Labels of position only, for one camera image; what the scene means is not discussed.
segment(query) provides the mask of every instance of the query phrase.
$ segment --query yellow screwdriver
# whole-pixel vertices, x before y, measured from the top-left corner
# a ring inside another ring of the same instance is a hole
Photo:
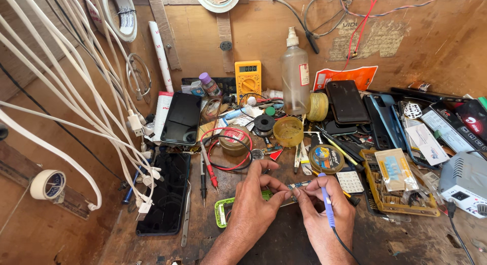
[[[306,167],[308,170],[312,171],[313,174],[315,174],[316,176],[318,176],[320,173],[314,169],[311,169],[309,167]],[[345,195],[345,197],[347,198],[348,202],[350,202],[350,204],[352,204],[354,207],[357,207],[358,203],[360,202],[360,199],[359,198],[356,198],[354,197],[353,195],[343,191],[343,194]]]

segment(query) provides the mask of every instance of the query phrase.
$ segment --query yellow multimeter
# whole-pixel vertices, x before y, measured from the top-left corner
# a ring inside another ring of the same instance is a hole
[[[237,84],[237,102],[247,93],[262,94],[262,64],[259,60],[235,62],[235,82]]]

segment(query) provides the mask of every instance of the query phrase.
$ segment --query hand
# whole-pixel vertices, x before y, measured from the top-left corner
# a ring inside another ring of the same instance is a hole
[[[325,211],[318,213],[313,206],[313,202],[318,199],[323,201],[321,187],[325,187],[330,195],[338,236],[352,250],[355,208],[348,203],[340,184],[332,176],[317,177],[308,186],[293,190],[303,214],[309,241],[322,264],[353,264],[353,257],[338,242],[328,224]]]
[[[292,195],[282,182],[262,175],[262,169],[279,167],[270,160],[252,162],[245,181],[237,184],[227,228],[216,239],[202,265],[236,264],[264,235],[283,201]],[[274,194],[269,201],[262,198],[261,188],[265,186]]]

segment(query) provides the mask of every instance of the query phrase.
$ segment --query white tape roll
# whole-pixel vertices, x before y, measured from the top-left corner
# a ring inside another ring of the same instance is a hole
[[[66,175],[59,170],[44,170],[33,178],[30,187],[34,199],[55,199],[66,186]]]
[[[94,6],[96,6],[94,0],[90,0]],[[110,13],[110,9],[108,7],[108,0],[99,0],[102,4],[101,9],[103,11],[103,15],[105,15],[105,20],[107,21],[108,25],[113,29],[113,31],[117,34],[119,38],[126,42],[131,42],[135,40],[135,36],[137,36],[137,18],[135,16],[135,6],[133,5],[132,0],[115,0],[115,5],[118,7],[118,12],[121,13],[120,15],[120,27],[118,27],[113,20],[113,16]],[[98,28],[101,33],[104,33],[103,26],[101,23],[101,18],[96,12],[91,8],[88,7],[90,11],[90,15],[94,21],[94,24]]]

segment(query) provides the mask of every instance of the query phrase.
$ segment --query small purple bottle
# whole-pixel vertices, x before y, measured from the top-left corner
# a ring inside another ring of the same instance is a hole
[[[208,96],[221,96],[222,91],[216,84],[216,82],[208,75],[208,73],[204,72],[199,77],[201,81],[201,86],[206,91]]]

